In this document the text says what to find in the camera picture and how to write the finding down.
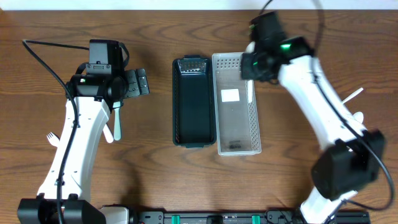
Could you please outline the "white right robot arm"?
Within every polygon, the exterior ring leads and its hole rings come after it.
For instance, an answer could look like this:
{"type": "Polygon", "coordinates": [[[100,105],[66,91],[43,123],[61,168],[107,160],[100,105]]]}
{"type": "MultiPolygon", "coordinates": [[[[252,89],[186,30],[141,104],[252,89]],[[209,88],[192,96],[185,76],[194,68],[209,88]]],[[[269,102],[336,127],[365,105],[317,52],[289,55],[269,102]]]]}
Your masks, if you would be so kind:
{"type": "Polygon", "coordinates": [[[344,105],[303,37],[252,41],[241,57],[245,80],[276,79],[294,98],[314,130],[321,156],[311,169],[313,189],[300,206],[305,223],[331,220],[344,203],[374,182],[385,139],[369,131],[344,105]]]}

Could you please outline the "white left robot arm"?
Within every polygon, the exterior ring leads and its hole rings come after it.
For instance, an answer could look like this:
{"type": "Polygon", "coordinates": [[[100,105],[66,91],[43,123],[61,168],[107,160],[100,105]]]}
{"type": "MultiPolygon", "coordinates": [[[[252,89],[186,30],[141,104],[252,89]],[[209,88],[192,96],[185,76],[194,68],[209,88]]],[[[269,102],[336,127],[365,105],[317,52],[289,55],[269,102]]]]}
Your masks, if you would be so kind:
{"type": "Polygon", "coordinates": [[[35,199],[23,198],[21,223],[134,223],[129,208],[90,204],[91,175],[102,134],[121,139],[119,109],[126,98],[149,93],[143,68],[83,64],[69,82],[65,123],[51,168],[35,199]]]}

